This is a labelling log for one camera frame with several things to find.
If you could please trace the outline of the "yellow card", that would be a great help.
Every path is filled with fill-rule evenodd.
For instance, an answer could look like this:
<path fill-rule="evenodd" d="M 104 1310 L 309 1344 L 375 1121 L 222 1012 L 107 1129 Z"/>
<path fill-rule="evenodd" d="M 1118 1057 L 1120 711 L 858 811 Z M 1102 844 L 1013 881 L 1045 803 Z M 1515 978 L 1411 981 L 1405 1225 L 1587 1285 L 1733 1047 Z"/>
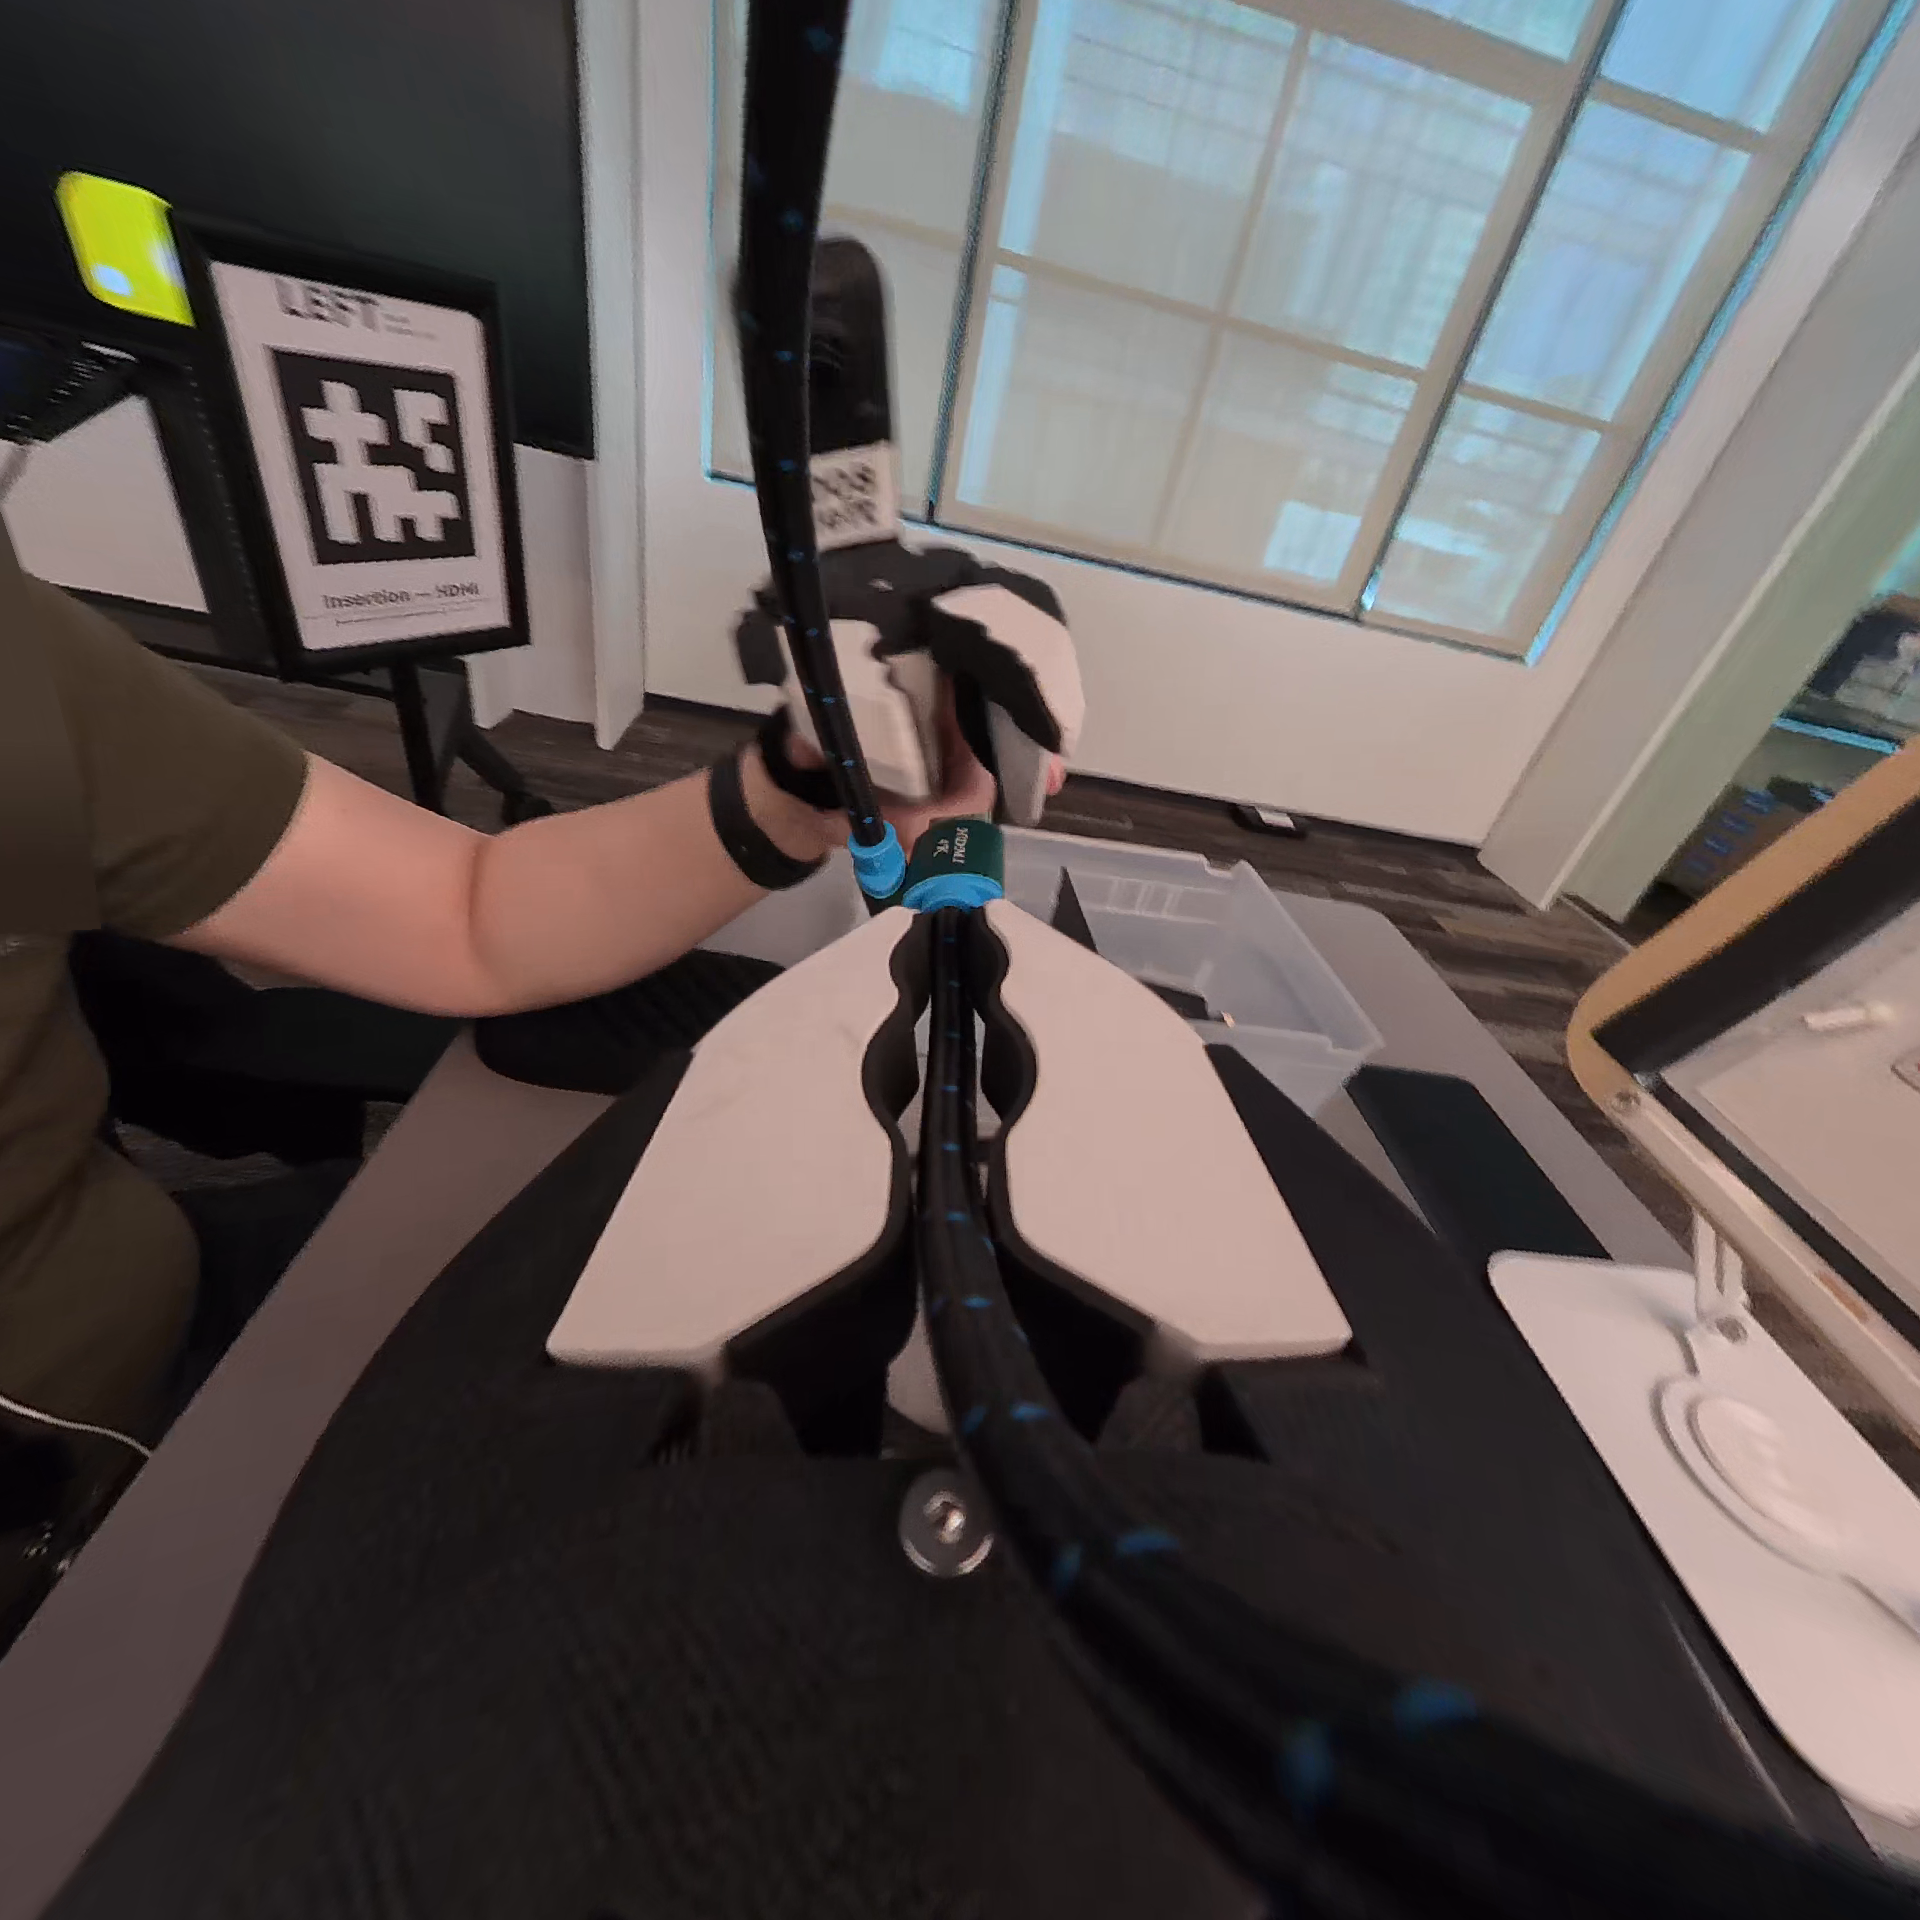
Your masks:
<path fill-rule="evenodd" d="M 86 291 L 137 321 L 192 325 L 170 201 L 152 189 L 69 168 L 57 201 Z"/>

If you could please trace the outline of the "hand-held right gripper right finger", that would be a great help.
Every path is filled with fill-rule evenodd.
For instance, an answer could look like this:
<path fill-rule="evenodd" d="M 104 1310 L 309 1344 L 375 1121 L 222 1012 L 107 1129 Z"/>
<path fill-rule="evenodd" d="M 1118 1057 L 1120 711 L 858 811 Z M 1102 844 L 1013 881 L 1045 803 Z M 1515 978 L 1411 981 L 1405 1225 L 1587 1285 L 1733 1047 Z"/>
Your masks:
<path fill-rule="evenodd" d="M 1155 992 L 986 905 L 979 1042 L 989 1229 L 1071 1429 L 1096 1440 L 1142 1375 L 1352 1344 L 1205 1042 Z"/>

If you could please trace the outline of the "black desk chair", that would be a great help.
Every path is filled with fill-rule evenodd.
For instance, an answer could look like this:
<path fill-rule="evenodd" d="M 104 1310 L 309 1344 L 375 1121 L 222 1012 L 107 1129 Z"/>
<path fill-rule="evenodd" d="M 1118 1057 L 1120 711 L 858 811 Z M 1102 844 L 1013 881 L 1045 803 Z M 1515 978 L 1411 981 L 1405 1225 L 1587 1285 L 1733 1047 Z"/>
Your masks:
<path fill-rule="evenodd" d="M 107 1075 L 107 1129 L 137 1126 L 205 1160 L 360 1162 L 371 1102 L 409 1102 L 462 1036 L 312 986 L 249 986 L 222 964 L 88 929 L 69 946 Z"/>

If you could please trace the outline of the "white stand base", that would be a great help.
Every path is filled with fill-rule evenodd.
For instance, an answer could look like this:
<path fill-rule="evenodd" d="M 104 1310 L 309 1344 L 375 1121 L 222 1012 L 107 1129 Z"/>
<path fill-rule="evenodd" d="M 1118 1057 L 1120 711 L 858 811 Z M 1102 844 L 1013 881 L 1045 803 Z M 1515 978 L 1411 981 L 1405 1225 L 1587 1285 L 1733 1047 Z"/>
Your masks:
<path fill-rule="evenodd" d="M 1489 1285 L 1774 1730 L 1918 1825 L 1918 1496 L 1701 1273 L 1534 1257 Z"/>

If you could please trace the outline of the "clear plastic bin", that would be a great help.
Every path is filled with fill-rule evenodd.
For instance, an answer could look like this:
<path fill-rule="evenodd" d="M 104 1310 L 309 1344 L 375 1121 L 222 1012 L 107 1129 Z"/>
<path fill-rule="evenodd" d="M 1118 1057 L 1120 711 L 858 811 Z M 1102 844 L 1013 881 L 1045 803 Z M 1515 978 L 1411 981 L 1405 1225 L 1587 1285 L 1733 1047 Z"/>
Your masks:
<path fill-rule="evenodd" d="M 1048 928 L 1067 864 L 1105 956 Z M 906 905 L 986 905 L 1010 950 L 1006 1017 L 1035 1057 L 1033 1109 L 1189 1106 L 1231 1051 L 1316 1117 L 1380 1036 L 1246 864 L 1045 830 L 943 822 L 906 871 Z"/>

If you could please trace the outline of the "person's olive shirt torso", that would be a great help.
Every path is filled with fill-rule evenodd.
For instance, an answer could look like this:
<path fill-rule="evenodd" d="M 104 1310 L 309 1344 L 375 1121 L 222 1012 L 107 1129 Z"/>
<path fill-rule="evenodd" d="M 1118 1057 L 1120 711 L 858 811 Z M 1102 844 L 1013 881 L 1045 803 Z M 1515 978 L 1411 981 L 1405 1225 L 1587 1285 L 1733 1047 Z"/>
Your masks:
<path fill-rule="evenodd" d="M 180 1204 L 107 1145 L 80 933 L 176 938 L 297 816 L 304 751 L 4 543 L 4 1396 L 141 1434 L 198 1288 Z"/>

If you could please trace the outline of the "black mesh wrist rest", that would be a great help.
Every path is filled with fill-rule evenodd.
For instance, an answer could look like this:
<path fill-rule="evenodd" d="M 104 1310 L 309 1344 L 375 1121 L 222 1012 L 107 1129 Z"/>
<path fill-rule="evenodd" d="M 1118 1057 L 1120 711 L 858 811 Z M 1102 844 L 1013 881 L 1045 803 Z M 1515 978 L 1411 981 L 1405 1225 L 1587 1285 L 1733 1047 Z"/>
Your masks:
<path fill-rule="evenodd" d="M 478 1017 L 472 1051 L 516 1083 L 621 1096 L 782 974 L 782 964 L 703 946 L 603 994 Z"/>

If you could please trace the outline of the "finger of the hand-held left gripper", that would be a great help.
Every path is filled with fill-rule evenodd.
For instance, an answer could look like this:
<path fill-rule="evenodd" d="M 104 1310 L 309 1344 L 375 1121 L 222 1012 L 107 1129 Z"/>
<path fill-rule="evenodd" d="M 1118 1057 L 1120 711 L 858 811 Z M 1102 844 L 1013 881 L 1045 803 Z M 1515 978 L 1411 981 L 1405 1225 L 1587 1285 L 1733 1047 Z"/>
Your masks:
<path fill-rule="evenodd" d="M 771 592 L 755 593 L 730 638 L 744 679 L 782 688 L 782 705 L 760 727 L 774 780 L 799 798 L 833 798 L 831 746 L 807 711 Z M 887 798 L 933 798 L 941 793 L 938 665 L 914 636 L 909 596 L 833 592 L 831 638 L 871 788 Z"/>
<path fill-rule="evenodd" d="M 975 581 L 932 601 L 927 649 L 964 742 L 997 780 L 1000 822 L 1043 822 L 1083 732 L 1083 679 L 1045 581 Z"/>

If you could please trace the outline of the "dark desk mat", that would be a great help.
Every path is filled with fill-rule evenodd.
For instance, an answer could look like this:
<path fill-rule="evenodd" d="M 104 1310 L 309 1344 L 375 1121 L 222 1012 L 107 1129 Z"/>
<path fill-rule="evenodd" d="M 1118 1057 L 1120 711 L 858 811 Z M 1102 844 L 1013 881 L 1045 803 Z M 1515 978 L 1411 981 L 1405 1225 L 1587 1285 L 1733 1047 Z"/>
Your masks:
<path fill-rule="evenodd" d="M 1349 1096 L 1428 1227 L 1479 1275 L 1506 1252 L 1609 1257 L 1474 1081 L 1364 1065 Z"/>

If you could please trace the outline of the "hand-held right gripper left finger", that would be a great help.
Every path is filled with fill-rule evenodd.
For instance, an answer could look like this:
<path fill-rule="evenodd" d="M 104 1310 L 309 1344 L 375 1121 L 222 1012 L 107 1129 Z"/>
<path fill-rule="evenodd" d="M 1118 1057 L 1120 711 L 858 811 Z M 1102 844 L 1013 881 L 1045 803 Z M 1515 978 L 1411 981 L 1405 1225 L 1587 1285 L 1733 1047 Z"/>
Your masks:
<path fill-rule="evenodd" d="M 921 923 L 898 905 L 729 1012 L 672 1076 L 550 1359 L 769 1383 L 804 1448 L 877 1448 L 918 1315 L 918 1017 Z"/>

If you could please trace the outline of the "person's left forearm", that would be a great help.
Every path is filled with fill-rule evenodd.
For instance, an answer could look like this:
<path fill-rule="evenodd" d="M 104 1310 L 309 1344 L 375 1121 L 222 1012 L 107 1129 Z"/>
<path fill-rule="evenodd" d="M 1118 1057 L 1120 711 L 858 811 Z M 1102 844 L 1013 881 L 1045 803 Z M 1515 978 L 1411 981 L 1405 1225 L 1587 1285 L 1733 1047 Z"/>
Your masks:
<path fill-rule="evenodd" d="M 309 757 L 257 874 L 160 943 L 446 1017 L 630 986 L 744 914 L 706 776 L 478 832 Z"/>

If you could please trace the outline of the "framed marker sign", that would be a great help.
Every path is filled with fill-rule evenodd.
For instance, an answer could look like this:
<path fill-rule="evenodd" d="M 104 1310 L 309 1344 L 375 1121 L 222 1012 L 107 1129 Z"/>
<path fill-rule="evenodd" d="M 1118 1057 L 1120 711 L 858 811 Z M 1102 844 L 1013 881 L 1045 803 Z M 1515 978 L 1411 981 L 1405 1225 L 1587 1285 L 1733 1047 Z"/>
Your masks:
<path fill-rule="evenodd" d="M 489 280 L 170 211 L 253 617 L 284 682 L 396 707 L 410 797 L 453 768 L 552 811 L 478 720 L 468 659 L 533 642 Z"/>

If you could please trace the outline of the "person's left hand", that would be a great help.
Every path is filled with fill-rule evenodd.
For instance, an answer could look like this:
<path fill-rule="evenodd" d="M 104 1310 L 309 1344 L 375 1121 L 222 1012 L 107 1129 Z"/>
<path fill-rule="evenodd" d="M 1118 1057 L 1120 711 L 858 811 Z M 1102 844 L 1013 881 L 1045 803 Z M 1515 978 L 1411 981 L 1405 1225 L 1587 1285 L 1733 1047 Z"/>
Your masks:
<path fill-rule="evenodd" d="M 943 788 L 933 798 L 911 803 L 898 793 L 877 790 L 877 811 L 895 827 L 900 852 L 911 852 L 932 822 L 997 816 L 997 772 L 967 743 L 949 700 L 941 707 L 941 753 Z M 741 793 L 755 827 L 790 859 L 816 860 L 827 852 L 843 850 L 848 839 L 848 819 L 837 803 L 837 788 L 831 782 L 827 790 L 831 806 L 814 806 L 774 780 L 778 768 L 814 772 L 822 771 L 827 759 L 797 727 L 786 727 L 782 742 L 774 742 L 769 727 L 759 732 L 739 753 Z"/>

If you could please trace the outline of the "shelf with boxes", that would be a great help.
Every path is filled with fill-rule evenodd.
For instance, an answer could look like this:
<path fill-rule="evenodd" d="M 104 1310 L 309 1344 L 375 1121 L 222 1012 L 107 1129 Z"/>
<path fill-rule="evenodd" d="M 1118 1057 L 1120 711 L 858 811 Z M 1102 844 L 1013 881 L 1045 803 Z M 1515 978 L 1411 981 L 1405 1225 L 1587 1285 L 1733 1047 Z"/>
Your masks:
<path fill-rule="evenodd" d="M 1767 725 L 1659 881 L 1694 901 L 1918 737 L 1918 593 L 1848 622 Z"/>

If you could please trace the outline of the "large paned window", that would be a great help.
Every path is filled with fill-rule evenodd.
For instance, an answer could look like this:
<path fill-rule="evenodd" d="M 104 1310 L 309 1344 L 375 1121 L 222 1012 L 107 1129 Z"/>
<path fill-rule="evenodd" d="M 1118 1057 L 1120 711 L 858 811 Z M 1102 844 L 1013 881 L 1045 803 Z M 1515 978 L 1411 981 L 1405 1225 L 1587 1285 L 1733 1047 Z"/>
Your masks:
<path fill-rule="evenodd" d="M 1918 2 L 853 2 L 911 519 L 1534 663 Z"/>

